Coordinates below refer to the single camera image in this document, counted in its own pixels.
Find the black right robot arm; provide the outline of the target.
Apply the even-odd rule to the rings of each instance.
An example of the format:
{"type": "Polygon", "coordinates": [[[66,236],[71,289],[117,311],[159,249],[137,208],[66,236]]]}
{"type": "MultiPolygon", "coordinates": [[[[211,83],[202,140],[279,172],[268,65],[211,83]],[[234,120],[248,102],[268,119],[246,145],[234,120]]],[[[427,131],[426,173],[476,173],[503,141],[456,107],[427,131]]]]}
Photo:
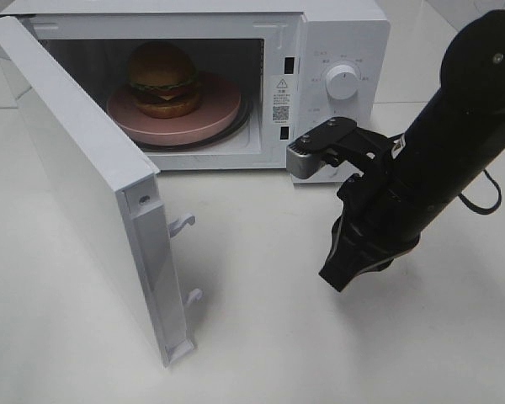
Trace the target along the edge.
{"type": "Polygon", "coordinates": [[[321,277],[343,290],[411,251],[422,231],[505,149],[505,10],[451,41],[440,87],[395,143],[338,190],[343,212],[321,277]]]}

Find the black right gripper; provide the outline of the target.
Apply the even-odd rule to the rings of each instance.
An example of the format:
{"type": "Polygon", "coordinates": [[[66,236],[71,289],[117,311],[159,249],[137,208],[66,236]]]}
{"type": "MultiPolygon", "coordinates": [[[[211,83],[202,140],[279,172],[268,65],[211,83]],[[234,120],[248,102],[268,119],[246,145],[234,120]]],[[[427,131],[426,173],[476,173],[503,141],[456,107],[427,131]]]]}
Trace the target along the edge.
{"type": "Polygon", "coordinates": [[[419,241],[418,235],[408,241],[389,236],[372,219],[372,214],[382,208],[402,205],[400,197],[388,192],[391,148],[396,139],[357,128],[335,148],[344,162],[363,172],[351,175],[337,192],[343,210],[332,226],[332,245],[319,272],[336,291],[342,291],[361,274],[386,269],[419,241]]]}

